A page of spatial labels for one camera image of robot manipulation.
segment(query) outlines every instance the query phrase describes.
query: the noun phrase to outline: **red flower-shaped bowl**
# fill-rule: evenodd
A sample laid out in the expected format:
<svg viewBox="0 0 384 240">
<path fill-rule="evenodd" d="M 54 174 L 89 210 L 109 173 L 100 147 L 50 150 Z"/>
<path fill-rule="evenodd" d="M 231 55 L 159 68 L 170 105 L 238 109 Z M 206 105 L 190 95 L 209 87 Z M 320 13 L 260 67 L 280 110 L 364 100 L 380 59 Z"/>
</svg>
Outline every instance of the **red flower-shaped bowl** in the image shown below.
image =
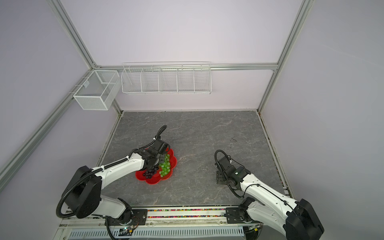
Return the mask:
<svg viewBox="0 0 384 240">
<path fill-rule="evenodd" d="M 150 185 L 157 184 L 158 182 L 160 182 L 160 180 L 168 179 L 172 175 L 173 168 L 177 164 L 177 159 L 173 155 L 172 149 L 169 150 L 168 154 L 169 154 L 170 172 L 167 175 L 165 175 L 164 177 L 160 176 L 159 172 L 161 171 L 161 167 L 159 166 L 158 171 L 155 173 L 155 175 L 153 175 L 153 177 L 151 179 L 147 179 L 145 176 L 143 176 L 143 173 L 145 173 L 146 170 L 136 171 L 136 173 L 135 173 L 136 178 L 139 179 L 140 181 L 145 181 L 146 183 L 148 183 Z"/>
</svg>

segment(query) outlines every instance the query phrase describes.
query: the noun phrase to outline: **bunch of green grapes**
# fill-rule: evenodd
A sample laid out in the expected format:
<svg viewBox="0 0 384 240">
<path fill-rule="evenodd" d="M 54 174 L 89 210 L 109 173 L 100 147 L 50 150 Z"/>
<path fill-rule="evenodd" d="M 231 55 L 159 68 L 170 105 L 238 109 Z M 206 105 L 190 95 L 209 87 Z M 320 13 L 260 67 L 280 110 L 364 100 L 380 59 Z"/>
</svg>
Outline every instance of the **bunch of green grapes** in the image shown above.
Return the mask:
<svg viewBox="0 0 384 240">
<path fill-rule="evenodd" d="M 170 155 L 166 154 L 164 156 L 164 163 L 160 163 L 161 171 L 159 173 L 160 173 L 161 177 L 164 177 L 165 175 L 167 175 L 170 172 L 169 157 L 170 157 Z"/>
</svg>

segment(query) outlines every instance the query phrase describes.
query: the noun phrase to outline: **wire rack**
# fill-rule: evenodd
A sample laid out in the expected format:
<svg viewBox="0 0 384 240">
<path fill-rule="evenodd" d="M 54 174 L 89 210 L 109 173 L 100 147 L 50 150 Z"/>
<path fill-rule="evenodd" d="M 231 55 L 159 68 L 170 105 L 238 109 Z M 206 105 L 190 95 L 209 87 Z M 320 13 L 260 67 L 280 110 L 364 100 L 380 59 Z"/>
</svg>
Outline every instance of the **wire rack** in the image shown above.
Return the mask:
<svg viewBox="0 0 384 240">
<path fill-rule="evenodd" d="M 211 93 L 210 65 L 123 64 L 122 91 L 126 94 Z"/>
<path fill-rule="evenodd" d="M 93 70 L 73 97 L 84 110 L 108 110 L 120 90 L 115 70 Z"/>
</svg>

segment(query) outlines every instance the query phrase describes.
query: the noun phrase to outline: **gray table surface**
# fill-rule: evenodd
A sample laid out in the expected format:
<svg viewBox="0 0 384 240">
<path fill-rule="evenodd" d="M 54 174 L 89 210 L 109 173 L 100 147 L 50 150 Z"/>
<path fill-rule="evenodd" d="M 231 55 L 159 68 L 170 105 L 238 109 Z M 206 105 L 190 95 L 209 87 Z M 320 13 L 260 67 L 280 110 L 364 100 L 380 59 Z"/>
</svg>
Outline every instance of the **gray table surface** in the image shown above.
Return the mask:
<svg viewBox="0 0 384 240">
<path fill-rule="evenodd" d="M 161 139 L 171 145 L 177 158 L 172 176 L 149 185 L 131 173 L 105 187 L 103 195 L 120 197 L 134 207 L 238 205 L 242 200 L 226 185 L 216 184 L 214 153 L 217 149 L 231 155 L 264 183 L 283 192 L 254 111 L 125 112 L 103 164 L 121 159 L 133 148 L 148 144 L 164 124 L 168 127 Z"/>
</svg>

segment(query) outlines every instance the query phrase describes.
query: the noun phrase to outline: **white label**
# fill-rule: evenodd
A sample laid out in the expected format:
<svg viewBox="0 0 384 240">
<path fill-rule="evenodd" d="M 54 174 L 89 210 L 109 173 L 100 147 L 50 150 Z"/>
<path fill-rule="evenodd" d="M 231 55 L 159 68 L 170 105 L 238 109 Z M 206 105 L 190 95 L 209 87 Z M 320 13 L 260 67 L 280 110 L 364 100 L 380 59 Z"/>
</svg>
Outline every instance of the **white label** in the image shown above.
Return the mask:
<svg viewBox="0 0 384 240">
<path fill-rule="evenodd" d="M 85 81 L 85 83 L 84 83 L 84 87 L 87 88 L 88 85 L 89 85 L 89 81 L 87 80 L 87 81 Z"/>
</svg>

